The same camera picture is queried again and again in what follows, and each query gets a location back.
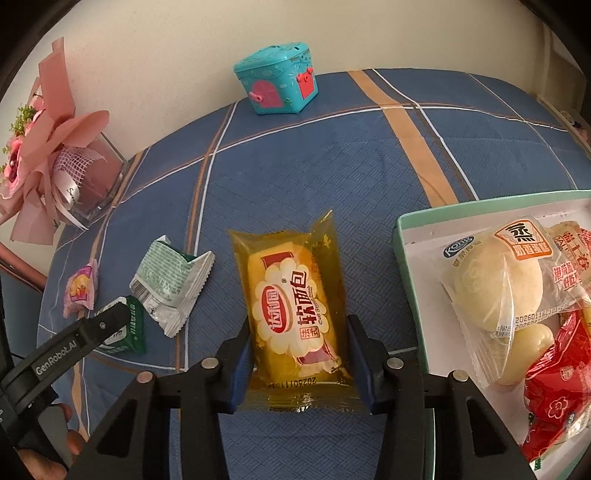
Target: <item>red oval logo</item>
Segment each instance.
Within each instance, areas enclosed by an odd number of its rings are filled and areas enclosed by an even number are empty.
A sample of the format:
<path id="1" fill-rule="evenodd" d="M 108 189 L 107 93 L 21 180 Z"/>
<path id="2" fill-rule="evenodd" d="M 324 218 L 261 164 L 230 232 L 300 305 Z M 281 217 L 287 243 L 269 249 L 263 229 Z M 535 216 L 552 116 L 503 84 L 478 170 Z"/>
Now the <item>red oval logo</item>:
<path id="1" fill-rule="evenodd" d="M 267 325 L 275 333 L 283 333 L 289 330 L 289 318 L 283 292 L 272 285 L 265 287 L 262 291 L 261 306 L 262 314 L 265 316 Z"/>

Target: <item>pink door handle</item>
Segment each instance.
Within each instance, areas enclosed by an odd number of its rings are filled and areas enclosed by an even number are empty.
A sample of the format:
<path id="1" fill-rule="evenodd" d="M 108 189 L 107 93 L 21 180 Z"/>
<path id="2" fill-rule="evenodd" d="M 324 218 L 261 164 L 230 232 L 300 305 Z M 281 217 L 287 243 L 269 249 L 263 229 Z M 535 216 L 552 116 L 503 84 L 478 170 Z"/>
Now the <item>pink door handle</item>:
<path id="1" fill-rule="evenodd" d="M 262 102 L 262 95 L 257 95 L 255 92 L 248 92 L 249 98 L 256 103 Z"/>

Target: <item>teal toy box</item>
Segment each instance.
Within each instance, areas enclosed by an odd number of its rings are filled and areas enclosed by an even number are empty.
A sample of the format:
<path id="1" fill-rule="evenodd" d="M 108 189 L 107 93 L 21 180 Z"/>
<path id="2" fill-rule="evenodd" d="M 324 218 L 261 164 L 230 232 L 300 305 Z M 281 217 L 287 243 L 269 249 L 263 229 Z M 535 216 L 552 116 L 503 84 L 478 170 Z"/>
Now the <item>teal toy box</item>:
<path id="1" fill-rule="evenodd" d="M 272 45 L 234 65 L 255 112 L 298 113 L 318 93 L 308 45 Z"/>

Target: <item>green snack package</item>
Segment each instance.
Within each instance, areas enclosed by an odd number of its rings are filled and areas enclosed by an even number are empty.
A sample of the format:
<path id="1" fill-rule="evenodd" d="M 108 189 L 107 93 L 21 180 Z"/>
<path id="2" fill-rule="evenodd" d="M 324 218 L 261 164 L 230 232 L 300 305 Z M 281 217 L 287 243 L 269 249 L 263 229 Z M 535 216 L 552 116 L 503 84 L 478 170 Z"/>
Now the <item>green snack package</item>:
<path id="1" fill-rule="evenodd" d="M 97 347 L 97 350 L 111 355 L 127 350 L 132 350 L 136 353 L 146 353 L 144 308 L 138 299 L 131 295 L 119 297 L 101 308 L 97 314 L 104 312 L 116 303 L 125 303 L 129 308 L 131 316 L 129 325 L 125 325 L 121 330 L 107 338 L 107 340 Z"/>

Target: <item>pink candy package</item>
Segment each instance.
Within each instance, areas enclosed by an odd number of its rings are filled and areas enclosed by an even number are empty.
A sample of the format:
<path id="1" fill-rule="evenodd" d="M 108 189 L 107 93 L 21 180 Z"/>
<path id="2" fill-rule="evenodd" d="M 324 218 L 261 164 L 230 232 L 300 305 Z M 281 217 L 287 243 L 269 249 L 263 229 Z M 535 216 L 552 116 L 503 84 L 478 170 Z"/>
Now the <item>pink candy package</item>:
<path id="1" fill-rule="evenodd" d="M 98 265 L 93 258 L 68 278 L 64 295 L 64 318 L 68 318 L 73 312 L 94 309 L 97 270 Z"/>

